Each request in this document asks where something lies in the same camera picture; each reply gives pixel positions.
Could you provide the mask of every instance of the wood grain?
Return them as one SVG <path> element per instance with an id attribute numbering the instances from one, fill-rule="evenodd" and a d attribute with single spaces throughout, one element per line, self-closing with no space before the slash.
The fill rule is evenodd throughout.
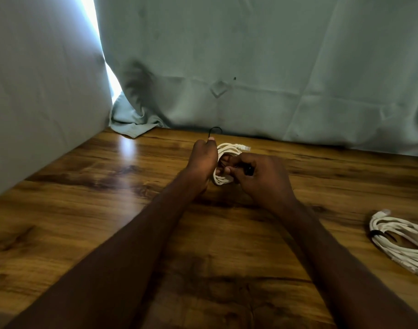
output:
<path id="1" fill-rule="evenodd" d="M 104 131 L 0 196 L 0 314 L 15 315 L 137 215 L 205 134 Z M 418 311 L 418 277 L 377 250 L 365 223 L 418 222 L 418 159 L 216 135 L 285 159 L 296 195 Z M 327 328 L 333 319 L 290 236 L 238 185 L 209 185 L 173 232 L 135 328 Z"/>

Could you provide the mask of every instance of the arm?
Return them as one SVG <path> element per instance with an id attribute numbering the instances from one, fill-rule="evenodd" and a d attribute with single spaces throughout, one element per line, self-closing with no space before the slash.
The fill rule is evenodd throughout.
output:
<path id="1" fill-rule="evenodd" d="M 296 199 L 280 158 L 241 154 L 223 160 L 225 172 L 292 235 L 349 328 L 418 328 L 418 313 L 340 245 Z M 254 175 L 246 176 L 235 167 L 240 162 L 254 166 Z"/>
<path id="2" fill-rule="evenodd" d="M 128 328 L 168 236 L 217 160 L 213 138 L 197 141 L 188 166 L 151 204 L 6 328 Z"/>

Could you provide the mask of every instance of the coiled white cable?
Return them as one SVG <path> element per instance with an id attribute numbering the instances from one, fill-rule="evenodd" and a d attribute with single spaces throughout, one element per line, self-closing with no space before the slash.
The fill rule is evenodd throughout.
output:
<path id="1" fill-rule="evenodd" d="M 393 261 L 418 275 L 418 249 L 397 246 L 384 236 L 385 232 L 393 232 L 406 238 L 418 247 L 418 225 L 404 219 L 390 217 L 389 215 L 390 211 L 385 209 L 372 216 L 369 222 L 369 229 L 372 235 L 371 240 Z"/>
<path id="2" fill-rule="evenodd" d="M 217 146 L 218 149 L 218 160 L 224 155 L 224 154 L 231 154 L 233 156 L 237 156 L 242 153 L 242 151 L 250 151 L 249 146 L 245 146 L 242 144 L 231 144 L 231 143 L 221 143 L 219 146 Z M 225 183 L 229 183 L 233 181 L 233 178 L 231 176 L 222 177 L 219 175 L 216 175 L 217 169 L 213 172 L 213 181 L 216 185 L 224 185 Z"/>

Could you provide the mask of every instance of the hand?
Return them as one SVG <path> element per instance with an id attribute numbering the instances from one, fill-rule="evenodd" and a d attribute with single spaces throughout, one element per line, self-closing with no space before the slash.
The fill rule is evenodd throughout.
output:
<path id="1" fill-rule="evenodd" d="M 186 170 L 192 174 L 209 180 L 218 163 L 218 150 L 215 138 L 210 137 L 205 142 L 199 139 L 194 143 Z"/>
<path id="2" fill-rule="evenodd" d="M 224 173 L 233 176 L 245 193 L 271 213 L 277 215 L 281 209 L 299 203 L 279 157 L 242 153 L 238 156 L 225 155 L 221 160 L 226 163 Z M 237 167 L 241 162 L 255 168 L 253 176 L 245 175 L 244 170 Z"/>

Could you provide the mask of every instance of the curtain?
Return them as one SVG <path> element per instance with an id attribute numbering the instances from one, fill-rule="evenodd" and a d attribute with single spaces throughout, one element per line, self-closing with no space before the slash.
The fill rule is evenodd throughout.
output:
<path id="1" fill-rule="evenodd" d="M 0 193 L 103 130 L 111 107 L 79 0 L 0 0 Z"/>
<path id="2" fill-rule="evenodd" d="M 125 95 L 159 125 L 418 156 L 418 0 L 95 0 Z"/>

